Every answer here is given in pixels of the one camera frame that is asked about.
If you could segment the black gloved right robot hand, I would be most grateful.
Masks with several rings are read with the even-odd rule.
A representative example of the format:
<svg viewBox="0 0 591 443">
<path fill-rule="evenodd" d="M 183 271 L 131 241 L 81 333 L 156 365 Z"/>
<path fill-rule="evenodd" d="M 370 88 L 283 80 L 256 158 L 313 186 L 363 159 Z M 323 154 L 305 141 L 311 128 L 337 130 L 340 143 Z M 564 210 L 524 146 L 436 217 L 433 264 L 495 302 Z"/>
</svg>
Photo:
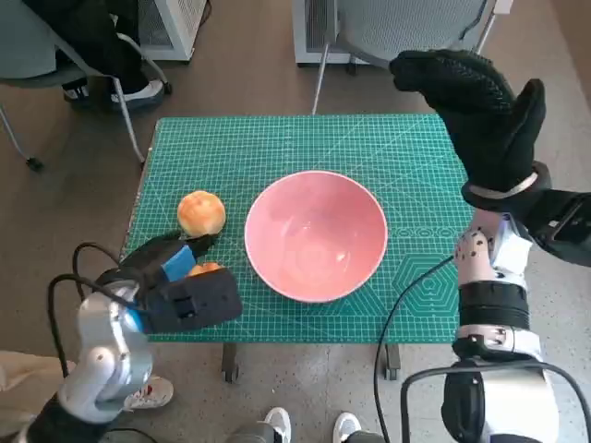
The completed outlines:
<svg viewBox="0 0 591 443">
<path fill-rule="evenodd" d="M 420 93 L 441 118 L 471 184 L 507 193 L 533 173 L 542 80 L 514 94 L 490 60 L 469 51 L 403 51 L 390 71 L 398 90 Z"/>
</svg>

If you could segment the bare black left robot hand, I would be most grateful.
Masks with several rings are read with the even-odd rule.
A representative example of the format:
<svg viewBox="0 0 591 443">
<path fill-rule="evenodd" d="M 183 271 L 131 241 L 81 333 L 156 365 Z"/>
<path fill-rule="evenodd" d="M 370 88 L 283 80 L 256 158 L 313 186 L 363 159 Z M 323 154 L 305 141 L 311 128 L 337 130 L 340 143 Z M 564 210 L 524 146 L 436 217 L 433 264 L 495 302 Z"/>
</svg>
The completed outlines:
<svg viewBox="0 0 591 443">
<path fill-rule="evenodd" d="M 186 277 L 198 264 L 198 258 L 204 256 L 217 239 L 217 234 L 189 237 L 180 230 L 171 231 L 136 248 L 121 265 L 139 272 L 145 288 L 150 290 Z"/>
</svg>

